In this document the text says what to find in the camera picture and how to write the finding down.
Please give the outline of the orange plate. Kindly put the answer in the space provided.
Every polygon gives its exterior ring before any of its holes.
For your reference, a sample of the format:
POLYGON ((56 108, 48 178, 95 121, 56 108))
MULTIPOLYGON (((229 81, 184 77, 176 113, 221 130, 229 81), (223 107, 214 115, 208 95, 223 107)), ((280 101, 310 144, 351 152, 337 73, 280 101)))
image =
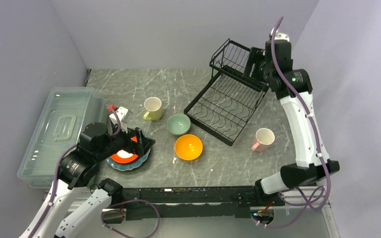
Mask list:
POLYGON ((110 156, 110 159, 112 159, 115 163, 121 165, 131 164, 132 162, 135 162, 138 158, 139 156, 137 154, 132 154, 126 152, 125 150, 120 150, 116 154, 110 156))

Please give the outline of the black wire dish rack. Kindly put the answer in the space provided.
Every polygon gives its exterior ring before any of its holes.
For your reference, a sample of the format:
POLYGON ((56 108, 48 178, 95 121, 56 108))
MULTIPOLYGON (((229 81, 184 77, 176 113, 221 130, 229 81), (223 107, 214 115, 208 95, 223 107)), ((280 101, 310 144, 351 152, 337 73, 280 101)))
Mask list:
POLYGON ((269 90, 265 81, 254 78, 255 64, 250 76, 243 76, 250 50, 227 39, 209 61, 211 79, 184 109, 194 125, 229 146, 269 90))

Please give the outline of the yellow ribbed bowl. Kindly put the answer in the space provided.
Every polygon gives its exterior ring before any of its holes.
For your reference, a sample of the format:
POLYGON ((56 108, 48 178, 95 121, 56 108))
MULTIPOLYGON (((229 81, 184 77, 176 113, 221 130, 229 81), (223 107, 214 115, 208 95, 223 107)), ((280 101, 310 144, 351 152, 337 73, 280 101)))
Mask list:
POLYGON ((174 150, 180 159, 192 161, 202 154, 203 143, 196 135, 185 134, 176 140, 174 150))

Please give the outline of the pink mug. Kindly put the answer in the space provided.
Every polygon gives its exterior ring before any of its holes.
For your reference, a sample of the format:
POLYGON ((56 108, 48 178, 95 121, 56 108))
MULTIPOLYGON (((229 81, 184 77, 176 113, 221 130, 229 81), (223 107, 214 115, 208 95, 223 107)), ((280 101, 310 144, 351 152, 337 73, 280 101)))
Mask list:
POLYGON ((268 128, 260 128, 255 133, 252 151, 265 152, 269 146, 275 141, 275 134, 268 128))

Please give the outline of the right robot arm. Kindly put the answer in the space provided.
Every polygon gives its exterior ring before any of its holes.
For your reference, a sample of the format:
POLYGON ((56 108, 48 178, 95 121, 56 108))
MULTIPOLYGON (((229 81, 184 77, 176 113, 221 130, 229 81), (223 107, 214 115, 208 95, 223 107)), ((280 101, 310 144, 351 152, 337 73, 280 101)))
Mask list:
POLYGON ((293 69, 291 43, 267 41, 265 49, 252 47, 243 73, 269 84, 287 116, 293 136, 295 163, 284 165, 275 174, 259 179, 254 185, 254 201, 267 205, 278 193, 300 186, 326 181, 340 170, 339 162, 331 160, 321 140, 313 106, 313 87, 304 69, 293 69))

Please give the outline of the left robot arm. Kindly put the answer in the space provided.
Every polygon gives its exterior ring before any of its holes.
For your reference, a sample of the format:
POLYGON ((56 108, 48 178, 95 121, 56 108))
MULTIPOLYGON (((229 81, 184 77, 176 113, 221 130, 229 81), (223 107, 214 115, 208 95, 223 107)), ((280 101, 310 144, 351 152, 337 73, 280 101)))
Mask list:
POLYGON ((86 126, 79 142, 64 152, 57 161, 50 191, 38 213, 21 235, 23 238, 47 238, 57 227, 83 187, 99 172, 99 164, 124 150, 139 157, 149 153, 155 140, 140 128, 109 134, 102 122, 86 126))

